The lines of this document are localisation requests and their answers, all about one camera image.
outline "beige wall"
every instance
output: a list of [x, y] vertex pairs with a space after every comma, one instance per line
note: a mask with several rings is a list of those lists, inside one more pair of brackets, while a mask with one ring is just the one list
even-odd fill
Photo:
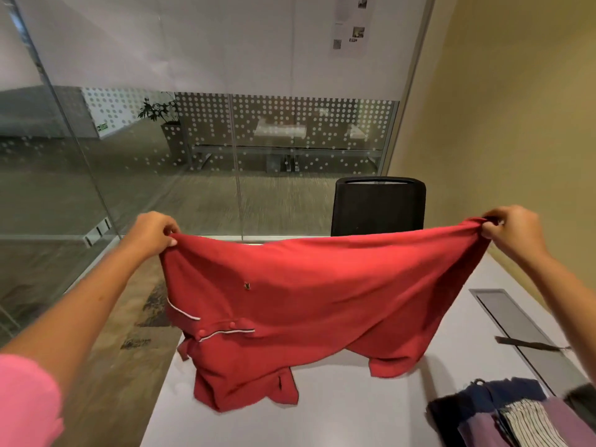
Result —
[[426, 183], [427, 227], [525, 205], [596, 288], [596, 0], [458, 0], [411, 130], [389, 174]]

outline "hand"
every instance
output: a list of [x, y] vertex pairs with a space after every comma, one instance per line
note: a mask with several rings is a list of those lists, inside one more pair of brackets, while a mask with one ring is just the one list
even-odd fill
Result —
[[134, 252], [140, 260], [146, 260], [175, 246], [178, 242], [168, 235], [179, 232], [180, 228], [171, 216], [156, 211], [141, 213], [124, 236], [120, 247]]
[[499, 225], [491, 222], [482, 225], [482, 235], [493, 240], [501, 251], [520, 266], [548, 256], [538, 215], [520, 205], [497, 207], [484, 214], [496, 217]]

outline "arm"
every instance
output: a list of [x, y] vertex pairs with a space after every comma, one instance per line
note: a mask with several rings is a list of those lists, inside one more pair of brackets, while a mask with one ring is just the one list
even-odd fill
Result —
[[596, 294], [548, 253], [536, 213], [512, 205], [485, 216], [496, 217], [500, 223], [483, 224], [483, 235], [530, 276], [596, 383]]
[[173, 218], [139, 215], [120, 244], [70, 292], [0, 353], [34, 360], [54, 377], [66, 396], [128, 279], [146, 259], [161, 253], [179, 232]]

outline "red polo shirt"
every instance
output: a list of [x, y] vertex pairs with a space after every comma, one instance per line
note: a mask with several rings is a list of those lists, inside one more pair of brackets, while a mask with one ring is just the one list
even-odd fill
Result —
[[483, 221], [262, 246], [172, 235], [166, 313], [186, 335], [194, 396], [220, 412], [296, 404], [290, 367], [344, 348], [370, 358], [372, 376], [407, 372], [486, 251]]

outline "potted plant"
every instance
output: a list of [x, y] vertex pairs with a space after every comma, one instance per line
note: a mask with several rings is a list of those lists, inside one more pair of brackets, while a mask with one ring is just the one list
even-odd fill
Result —
[[147, 97], [145, 97], [143, 108], [137, 115], [139, 119], [150, 119], [157, 122], [163, 120], [161, 124], [161, 131], [163, 131], [168, 147], [172, 154], [174, 162], [178, 158], [186, 161], [184, 156], [184, 135], [182, 126], [180, 125], [180, 114], [178, 112], [178, 102], [176, 99], [170, 100], [167, 103], [152, 104]]

